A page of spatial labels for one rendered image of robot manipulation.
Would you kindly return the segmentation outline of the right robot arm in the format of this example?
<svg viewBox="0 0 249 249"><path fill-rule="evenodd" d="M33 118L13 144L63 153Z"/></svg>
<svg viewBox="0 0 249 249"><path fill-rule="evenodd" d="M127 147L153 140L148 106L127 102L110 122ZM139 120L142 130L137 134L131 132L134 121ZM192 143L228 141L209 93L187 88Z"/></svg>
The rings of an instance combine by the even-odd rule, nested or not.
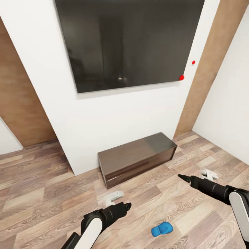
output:
<svg viewBox="0 0 249 249"><path fill-rule="evenodd" d="M202 193L231 205L246 249L249 249L249 191L213 182L218 180L217 173L213 171L206 169L201 171L201 174L201 178L181 174L178 174L178 177L188 183L191 182L190 186Z"/></svg>

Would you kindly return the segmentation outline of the sandal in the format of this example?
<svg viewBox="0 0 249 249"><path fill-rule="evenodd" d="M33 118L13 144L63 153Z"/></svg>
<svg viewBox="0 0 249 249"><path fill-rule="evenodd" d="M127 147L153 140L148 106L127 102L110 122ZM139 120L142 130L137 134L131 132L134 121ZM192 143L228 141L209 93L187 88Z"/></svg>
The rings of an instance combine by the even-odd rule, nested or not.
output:
<svg viewBox="0 0 249 249"><path fill-rule="evenodd" d="M171 233L173 231L173 227L169 222L163 222L159 226L154 227L151 230L151 233L154 237L157 237L161 234Z"/></svg>

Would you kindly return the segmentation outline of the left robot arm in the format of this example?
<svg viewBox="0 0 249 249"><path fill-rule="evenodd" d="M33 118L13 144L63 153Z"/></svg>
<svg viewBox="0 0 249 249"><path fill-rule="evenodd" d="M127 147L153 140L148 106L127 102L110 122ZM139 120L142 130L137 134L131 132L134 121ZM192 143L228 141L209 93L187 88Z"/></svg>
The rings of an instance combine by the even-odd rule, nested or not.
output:
<svg viewBox="0 0 249 249"><path fill-rule="evenodd" d="M106 196L106 209L99 209L85 214L81 222L81 235L73 232L61 249L91 249L99 235L119 218L125 217L131 203L114 201L124 197L123 191L116 191Z"/></svg>

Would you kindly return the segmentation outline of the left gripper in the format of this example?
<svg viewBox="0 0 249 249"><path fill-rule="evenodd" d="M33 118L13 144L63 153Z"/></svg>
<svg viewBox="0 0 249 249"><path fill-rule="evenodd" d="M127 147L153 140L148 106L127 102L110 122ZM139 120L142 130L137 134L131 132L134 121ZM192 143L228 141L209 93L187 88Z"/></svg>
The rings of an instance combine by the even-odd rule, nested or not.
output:
<svg viewBox="0 0 249 249"><path fill-rule="evenodd" d="M107 207L106 209L108 209L110 213L112 214L111 225L114 222L116 222L119 218L125 217L127 214L127 211L129 211L130 208L131 208L131 203L124 204L123 202Z"/></svg>

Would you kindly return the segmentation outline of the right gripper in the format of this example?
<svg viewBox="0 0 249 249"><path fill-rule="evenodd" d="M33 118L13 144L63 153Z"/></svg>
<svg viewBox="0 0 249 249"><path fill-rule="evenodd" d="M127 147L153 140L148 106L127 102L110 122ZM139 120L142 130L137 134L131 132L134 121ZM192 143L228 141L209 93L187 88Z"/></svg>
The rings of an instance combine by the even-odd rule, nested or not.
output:
<svg viewBox="0 0 249 249"><path fill-rule="evenodd" d="M181 174L178 174L178 177L180 177L181 179L183 179L184 181L190 183L190 186L197 189L197 190L200 190L202 193L210 196L210 197L214 197L214 194L213 194L213 189L214 187L218 184L218 183L215 183L215 182L212 182L212 181L209 181L207 179L202 179L202 178L199 178L197 176L186 176L186 175L181 175Z"/></svg>

